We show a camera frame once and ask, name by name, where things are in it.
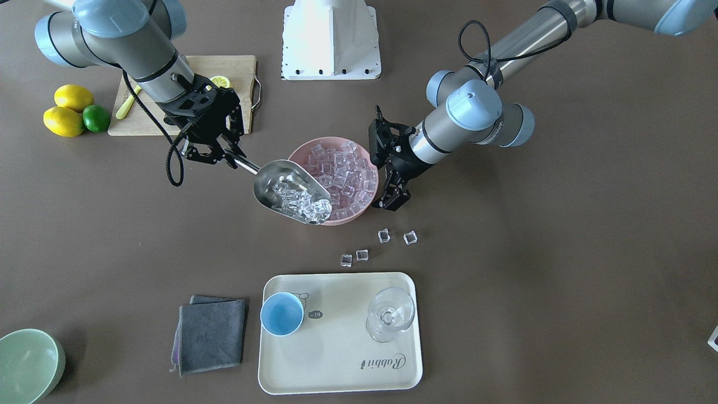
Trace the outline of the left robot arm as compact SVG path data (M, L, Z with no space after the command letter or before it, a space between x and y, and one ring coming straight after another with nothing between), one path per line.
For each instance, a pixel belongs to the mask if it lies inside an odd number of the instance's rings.
M385 181L372 207L397 210L410 197L408 182L462 145L523 145L535 129L533 113L500 99L498 90L529 63L566 43L579 28L611 20L656 34L690 33L711 16L715 1L549 1L523 25L486 51L470 56L457 71L438 71L428 82L433 105L418 125L388 121L380 108L367 128L370 161L385 169Z

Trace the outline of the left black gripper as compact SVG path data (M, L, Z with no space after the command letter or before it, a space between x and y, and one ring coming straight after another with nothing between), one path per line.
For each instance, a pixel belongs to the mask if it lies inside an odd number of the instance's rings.
M375 105L375 119L367 131L371 163L377 168L390 167L401 179L385 181L382 192L374 200L374 209L395 212L411 198L406 182L428 171L429 164L418 158L411 148L410 136L417 133L416 128L389 122L379 105Z

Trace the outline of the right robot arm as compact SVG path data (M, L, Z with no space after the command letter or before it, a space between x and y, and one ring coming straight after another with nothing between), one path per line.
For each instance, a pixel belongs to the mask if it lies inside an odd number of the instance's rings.
M177 126L185 158L231 168L245 154L242 108L233 89L193 71L172 43L187 28L178 1L69 1L36 23L39 50L59 66L123 69Z

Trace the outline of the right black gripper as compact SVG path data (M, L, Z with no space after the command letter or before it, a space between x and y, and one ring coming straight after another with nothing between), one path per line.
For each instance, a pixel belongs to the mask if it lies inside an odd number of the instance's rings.
M174 100L163 103L166 120L180 128L185 141L182 156L196 163L226 164L238 169L237 158L246 158L240 148L244 135L241 102L232 88L214 85L205 76L189 81L184 76L171 76L184 92ZM208 153L201 153L195 145L207 145Z

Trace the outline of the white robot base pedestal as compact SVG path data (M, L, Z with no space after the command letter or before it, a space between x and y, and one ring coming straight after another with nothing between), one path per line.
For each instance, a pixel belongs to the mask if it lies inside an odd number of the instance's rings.
M364 1L295 1L284 9L283 80L373 80L382 74L376 10Z

